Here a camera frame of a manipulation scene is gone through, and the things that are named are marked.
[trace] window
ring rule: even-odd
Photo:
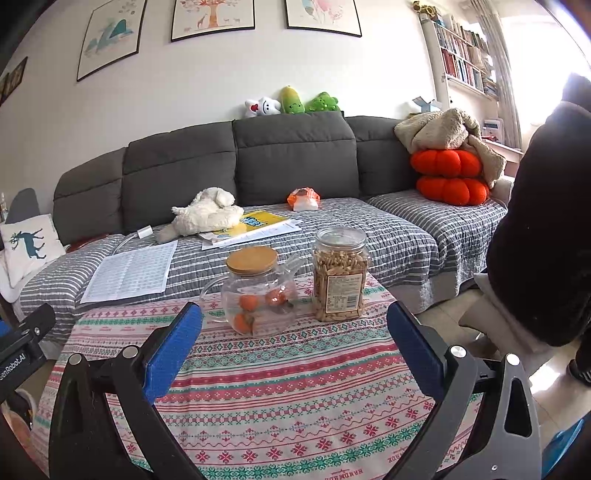
[[[522,130],[541,125],[562,97],[571,72],[591,78],[591,69],[568,33],[552,17],[502,19],[511,62],[515,103]]]

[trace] throw pillow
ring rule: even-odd
[[[0,225],[5,245],[11,287],[27,274],[65,255],[51,215],[39,215],[22,222]]]

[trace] white wall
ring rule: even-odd
[[[104,0],[58,0],[33,26],[7,71],[29,56],[0,108],[0,190],[25,187],[51,210],[60,176],[130,141],[242,115],[247,98],[293,85],[302,100],[326,90],[346,115],[402,115],[434,98],[418,18],[404,0],[358,0],[362,38],[287,30],[284,0],[256,0],[256,30],[170,43],[173,0],[148,0],[139,54],[76,83],[86,25]]]

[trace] yellow-green plush toy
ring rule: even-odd
[[[306,109],[301,103],[300,96],[291,86],[281,89],[280,99],[283,113],[305,113]]]

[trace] plush toy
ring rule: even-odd
[[[421,150],[410,157],[411,167],[423,175],[477,177],[482,163],[474,154],[465,150]]]
[[[427,14],[430,18],[437,18],[437,10],[431,5],[421,5],[421,2],[413,2],[413,10],[418,14]]]
[[[477,179],[445,179],[428,176],[417,180],[417,190],[429,200],[458,207],[481,205],[489,194],[488,187]]]
[[[340,112],[339,100],[331,97],[328,93],[322,92],[306,104],[306,112]]]
[[[269,97],[263,97],[258,102],[256,100],[247,100],[246,113],[244,118],[252,118],[258,115],[277,115],[281,113],[281,104],[277,100]]]
[[[156,234],[159,244],[178,236],[231,228],[244,214],[242,207],[234,205],[234,195],[218,187],[199,192],[188,207],[173,207],[172,211],[176,218]]]
[[[304,113],[306,111],[300,96],[290,85],[281,89],[280,98],[283,113]]]

